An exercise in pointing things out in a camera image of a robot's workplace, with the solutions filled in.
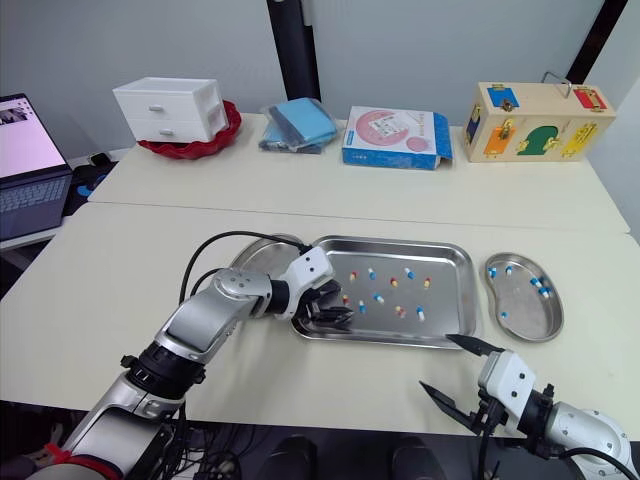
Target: white wall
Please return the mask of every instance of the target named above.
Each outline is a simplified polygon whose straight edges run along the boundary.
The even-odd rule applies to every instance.
[[[443,113],[462,125],[479,81],[565,75],[602,0],[309,0],[322,101]]]
[[[111,89],[217,78],[257,112],[286,100],[265,0],[0,0],[0,94],[24,92],[67,157],[132,145]]]
[[[640,0],[629,0],[585,81],[617,109],[588,157],[640,241]]]
[[[640,76],[589,159],[640,242]]]

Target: wooden lock box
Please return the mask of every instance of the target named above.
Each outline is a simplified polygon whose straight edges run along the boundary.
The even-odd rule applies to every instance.
[[[580,160],[615,116],[596,87],[480,82],[465,150],[471,162]]]

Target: green panel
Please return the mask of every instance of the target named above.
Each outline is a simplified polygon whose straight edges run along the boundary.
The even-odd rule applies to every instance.
[[[529,144],[523,151],[518,152],[518,155],[544,155],[544,145],[549,138],[555,138],[558,135],[558,129],[550,125],[538,127],[532,130],[527,136]]]

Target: plastic bag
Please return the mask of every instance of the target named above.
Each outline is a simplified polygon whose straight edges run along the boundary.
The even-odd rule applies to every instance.
[[[338,134],[335,119],[313,98],[297,98],[261,111],[269,119],[263,141],[272,146],[270,149],[286,147],[299,152],[310,145],[322,149]]]
[[[328,142],[316,143],[312,145],[306,145],[304,147],[300,147],[297,150],[290,148],[282,138],[282,133],[280,129],[273,124],[273,122],[269,122],[267,124],[267,128],[264,130],[264,135],[262,136],[262,140],[258,143],[258,146],[261,150],[266,150],[270,152],[288,152],[288,153],[322,153],[322,149]]]

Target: laptop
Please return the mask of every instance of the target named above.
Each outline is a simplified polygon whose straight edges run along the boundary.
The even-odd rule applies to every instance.
[[[0,240],[60,225],[71,175],[27,96],[0,97]]]

